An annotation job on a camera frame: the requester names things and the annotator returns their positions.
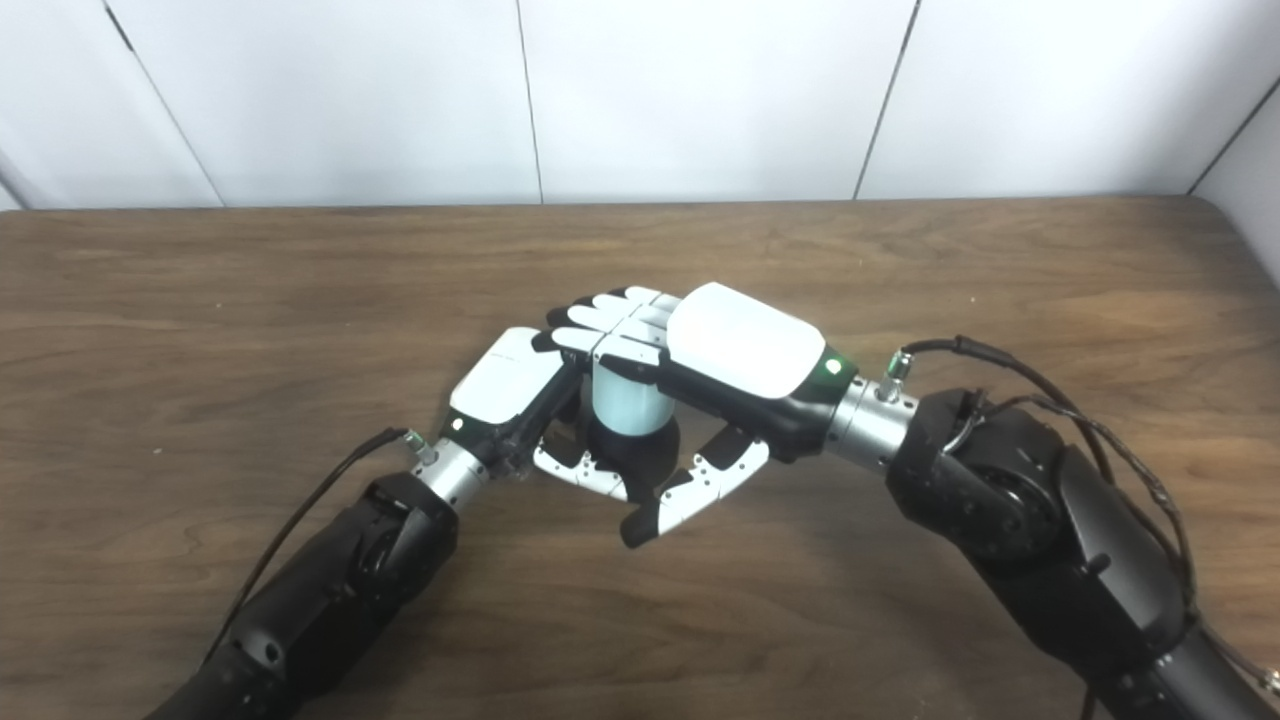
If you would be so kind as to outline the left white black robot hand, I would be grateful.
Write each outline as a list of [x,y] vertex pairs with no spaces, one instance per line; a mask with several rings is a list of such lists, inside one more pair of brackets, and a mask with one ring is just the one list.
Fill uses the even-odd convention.
[[536,348],[538,334],[527,327],[504,331],[453,388],[434,459],[419,466],[425,484],[461,509],[494,480],[539,470],[636,503],[637,483],[602,451],[547,434],[579,407],[586,372],[558,348]]

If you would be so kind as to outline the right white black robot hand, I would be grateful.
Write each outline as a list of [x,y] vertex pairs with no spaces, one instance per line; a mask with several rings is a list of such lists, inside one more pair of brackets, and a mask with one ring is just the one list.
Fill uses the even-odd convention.
[[858,375],[810,323],[710,282],[637,286],[547,314],[539,350],[582,361],[581,442],[637,483],[620,524],[639,548],[733,493],[772,460],[820,454]]

